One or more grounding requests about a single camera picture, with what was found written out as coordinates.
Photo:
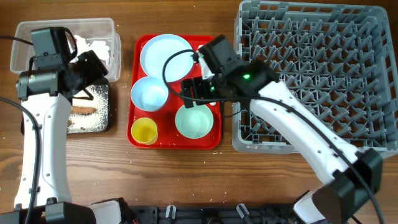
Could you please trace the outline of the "light blue bowl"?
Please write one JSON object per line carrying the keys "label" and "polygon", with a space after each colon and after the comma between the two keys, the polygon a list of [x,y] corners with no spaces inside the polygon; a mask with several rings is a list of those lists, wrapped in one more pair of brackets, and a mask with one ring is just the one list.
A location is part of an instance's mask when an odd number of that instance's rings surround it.
{"label": "light blue bowl", "polygon": [[156,77],[143,77],[131,88],[131,101],[142,111],[160,110],[169,97],[169,90],[163,80]]}

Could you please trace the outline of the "yellow plastic cup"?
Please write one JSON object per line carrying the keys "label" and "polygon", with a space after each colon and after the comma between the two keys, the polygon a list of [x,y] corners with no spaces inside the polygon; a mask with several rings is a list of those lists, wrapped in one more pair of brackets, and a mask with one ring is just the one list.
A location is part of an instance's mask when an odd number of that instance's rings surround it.
{"label": "yellow plastic cup", "polygon": [[132,124],[131,135],[139,144],[152,145],[158,138],[158,128],[154,120],[139,118]]}

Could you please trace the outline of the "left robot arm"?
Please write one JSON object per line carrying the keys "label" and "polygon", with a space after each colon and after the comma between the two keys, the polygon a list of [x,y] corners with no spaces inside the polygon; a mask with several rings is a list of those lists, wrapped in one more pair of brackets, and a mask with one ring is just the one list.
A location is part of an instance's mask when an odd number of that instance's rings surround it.
{"label": "left robot arm", "polygon": [[82,206],[72,203],[66,171],[67,123],[73,96],[108,71],[92,51],[71,51],[73,34],[66,27],[31,32],[35,54],[19,75],[15,103],[23,112],[22,174],[14,209],[1,223],[128,223],[122,198]]}

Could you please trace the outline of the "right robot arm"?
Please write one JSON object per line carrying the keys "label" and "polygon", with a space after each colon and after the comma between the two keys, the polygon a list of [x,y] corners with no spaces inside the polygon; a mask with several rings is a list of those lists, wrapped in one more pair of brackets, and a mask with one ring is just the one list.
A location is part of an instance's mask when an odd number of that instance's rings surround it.
{"label": "right robot arm", "polygon": [[301,221],[344,223],[366,202],[375,201],[381,155],[371,148],[360,151],[325,126],[268,64],[245,62],[223,35],[192,51],[192,58],[202,75],[182,82],[180,96],[186,107],[242,103],[298,150],[322,182],[295,202],[293,210]]}

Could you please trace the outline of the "brown carrot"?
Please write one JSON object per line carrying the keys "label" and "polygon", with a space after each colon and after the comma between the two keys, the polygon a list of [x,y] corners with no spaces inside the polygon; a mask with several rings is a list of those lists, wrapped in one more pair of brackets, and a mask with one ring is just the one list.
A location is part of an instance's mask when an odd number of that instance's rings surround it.
{"label": "brown carrot", "polygon": [[92,114],[96,112],[96,108],[72,106],[71,114]]}

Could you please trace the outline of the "light green bowl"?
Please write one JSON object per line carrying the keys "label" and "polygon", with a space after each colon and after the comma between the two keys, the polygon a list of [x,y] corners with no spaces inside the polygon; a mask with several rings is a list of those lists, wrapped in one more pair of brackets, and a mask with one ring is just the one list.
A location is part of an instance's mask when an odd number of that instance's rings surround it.
{"label": "light green bowl", "polygon": [[213,113],[206,105],[195,105],[192,108],[181,106],[175,115],[175,126],[178,132],[189,139],[200,139],[206,136],[213,124]]}

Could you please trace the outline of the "white napkin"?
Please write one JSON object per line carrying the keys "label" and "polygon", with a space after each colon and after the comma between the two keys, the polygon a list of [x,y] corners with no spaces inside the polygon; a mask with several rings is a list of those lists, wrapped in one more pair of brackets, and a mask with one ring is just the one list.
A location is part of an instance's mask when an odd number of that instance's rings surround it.
{"label": "white napkin", "polygon": [[102,40],[94,40],[92,43],[89,43],[86,39],[80,37],[79,35],[74,35],[77,45],[77,55],[79,56],[84,52],[88,52],[93,50],[97,57],[104,62],[105,65],[109,64],[110,61],[110,46],[106,44],[105,41]]}

